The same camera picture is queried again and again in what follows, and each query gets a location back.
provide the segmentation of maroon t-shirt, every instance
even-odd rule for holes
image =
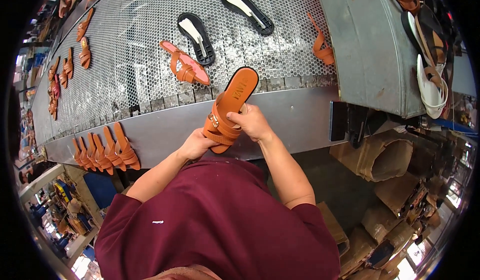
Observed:
[[[339,251],[320,210],[275,200],[261,169],[208,158],[145,203],[117,194],[95,243],[102,276],[144,279],[202,265],[222,280],[336,280]]]

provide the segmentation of forearm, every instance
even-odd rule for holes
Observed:
[[[160,193],[177,175],[188,159],[179,155],[178,151],[170,154],[165,160],[143,174],[127,192],[127,196],[142,203]]]
[[[282,141],[272,133],[270,138],[260,140],[259,145],[282,203],[290,209],[303,203],[315,205],[314,190],[307,176]]]

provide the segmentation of gold buckle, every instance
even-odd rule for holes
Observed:
[[[214,114],[210,114],[210,121],[212,121],[213,127],[217,128],[219,125],[219,120]]]

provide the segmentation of factory floor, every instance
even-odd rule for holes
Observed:
[[[329,148],[296,153],[293,158],[307,175],[316,202],[324,201],[327,204],[347,235],[361,222],[367,208],[378,201],[373,188],[375,183],[365,181],[339,163],[329,154]],[[251,162],[267,171],[265,160]],[[128,169],[125,173],[119,171],[118,175],[124,187],[127,187],[146,171],[147,169]],[[272,195],[278,199],[271,177],[268,178],[267,185]]]

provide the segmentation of brand logo on insole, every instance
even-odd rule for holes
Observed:
[[[247,84],[246,84],[247,82],[248,82],[247,78],[242,78],[241,79],[241,82],[239,84],[237,84],[237,87],[235,88],[235,91],[233,91],[233,93],[232,93],[233,98],[235,98],[237,100],[240,98],[243,91],[247,87]]]

